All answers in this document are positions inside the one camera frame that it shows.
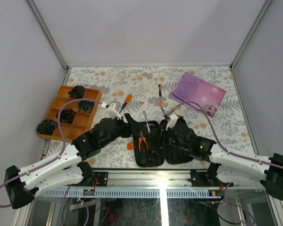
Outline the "orange handled pliers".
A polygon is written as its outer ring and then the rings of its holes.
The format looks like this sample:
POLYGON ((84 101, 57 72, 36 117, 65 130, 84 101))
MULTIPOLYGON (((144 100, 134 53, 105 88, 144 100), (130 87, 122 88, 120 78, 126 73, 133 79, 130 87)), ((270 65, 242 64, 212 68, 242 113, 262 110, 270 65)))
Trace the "orange handled pliers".
POLYGON ((146 137, 143 135, 143 131, 141 131, 139 135, 140 136, 138 138, 138 149, 140 153, 145 153, 149 150, 149 145, 147 143, 146 137))

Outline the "black handled screwdriver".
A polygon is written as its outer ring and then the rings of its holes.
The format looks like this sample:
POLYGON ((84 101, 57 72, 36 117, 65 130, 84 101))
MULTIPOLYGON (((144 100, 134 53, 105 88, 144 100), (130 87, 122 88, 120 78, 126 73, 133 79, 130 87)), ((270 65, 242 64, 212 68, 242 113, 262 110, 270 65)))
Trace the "black handled screwdriver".
POLYGON ((143 115, 144 115, 144 118, 145 118, 145 122, 146 122, 148 133, 150 133, 150 126, 149 126, 149 122, 148 122, 147 114, 146 114, 145 110, 143 110, 143 115))

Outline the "black plastic tool case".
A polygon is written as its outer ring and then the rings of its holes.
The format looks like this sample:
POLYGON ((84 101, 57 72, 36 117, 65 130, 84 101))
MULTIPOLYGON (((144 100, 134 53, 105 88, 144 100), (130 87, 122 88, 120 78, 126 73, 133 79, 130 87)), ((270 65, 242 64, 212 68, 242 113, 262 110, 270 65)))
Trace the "black plastic tool case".
POLYGON ((165 131, 166 121, 162 120, 159 124, 156 121, 149 121, 147 134, 147 144, 140 145, 139 138, 133 138, 133 141, 127 144, 127 149, 134 152, 136 164, 142 168, 158 167, 164 162, 171 165, 188 163, 193 160, 185 150, 175 147, 175 143, 169 140, 165 131))

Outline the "orange handled screwdriver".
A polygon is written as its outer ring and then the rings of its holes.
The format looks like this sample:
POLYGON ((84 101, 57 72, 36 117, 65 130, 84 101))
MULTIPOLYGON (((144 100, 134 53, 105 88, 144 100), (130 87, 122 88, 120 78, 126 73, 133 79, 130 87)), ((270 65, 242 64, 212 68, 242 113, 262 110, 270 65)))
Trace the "orange handled screwdriver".
POLYGON ((126 105, 131 101, 132 97, 133 97, 132 94, 129 94, 129 95, 126 97, 126 99, 125 99, 125 101, 124 101, 124 103, 123 103, 123 105, 122 105, 122 107, 121 107, 119 113, 121 113, 121 111, 122 111, 122 110, 126 107, 126 105))

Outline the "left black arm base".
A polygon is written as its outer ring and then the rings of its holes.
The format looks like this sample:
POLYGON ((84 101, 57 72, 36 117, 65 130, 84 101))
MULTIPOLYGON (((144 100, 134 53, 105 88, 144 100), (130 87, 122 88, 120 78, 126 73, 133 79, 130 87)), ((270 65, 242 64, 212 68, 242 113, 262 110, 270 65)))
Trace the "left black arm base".
POLYGON ((108 185, 108 172, 94 172, 92 177, 83 181, 83 186, 106 187, 108 185))

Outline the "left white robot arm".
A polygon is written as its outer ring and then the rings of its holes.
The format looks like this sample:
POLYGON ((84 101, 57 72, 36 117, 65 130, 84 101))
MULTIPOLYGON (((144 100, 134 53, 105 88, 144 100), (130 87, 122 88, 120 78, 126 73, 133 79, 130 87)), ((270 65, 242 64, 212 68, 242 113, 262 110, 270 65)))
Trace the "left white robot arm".
POLYGON ((88 186, 94 172, 86 162, 117 138, 139 135, 144 124, 126 113, 124 119, 104 118, 91 130, 68 144, 63 153, 55 153, 30 166, 6 169, 5 188, 13 209, 31 203, 44 192, 66 185, 88 186))

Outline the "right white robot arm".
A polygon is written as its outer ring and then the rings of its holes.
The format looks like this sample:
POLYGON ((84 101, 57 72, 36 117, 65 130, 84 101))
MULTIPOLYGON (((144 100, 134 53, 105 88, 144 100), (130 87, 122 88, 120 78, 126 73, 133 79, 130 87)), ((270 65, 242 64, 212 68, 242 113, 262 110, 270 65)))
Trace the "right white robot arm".
POLYGON ((192 160, 210 164, 206 182, 234 183, 263 189, 268 195, 283 201, 283 155, 262 156, 227 150, 219 142, 195 134, 183 119, 166 123, 164 150, 176 164, 192 160))

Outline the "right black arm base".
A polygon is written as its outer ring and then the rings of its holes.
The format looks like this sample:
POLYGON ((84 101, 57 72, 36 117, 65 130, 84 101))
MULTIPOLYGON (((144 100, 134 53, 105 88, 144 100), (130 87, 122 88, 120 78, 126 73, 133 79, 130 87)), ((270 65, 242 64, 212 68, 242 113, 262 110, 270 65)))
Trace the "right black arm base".
POLYGON ((191 169, 189 181, 193 187, 220 187, 222 182, 217 178, 220 164, 211 163, 208 169, 191 169))

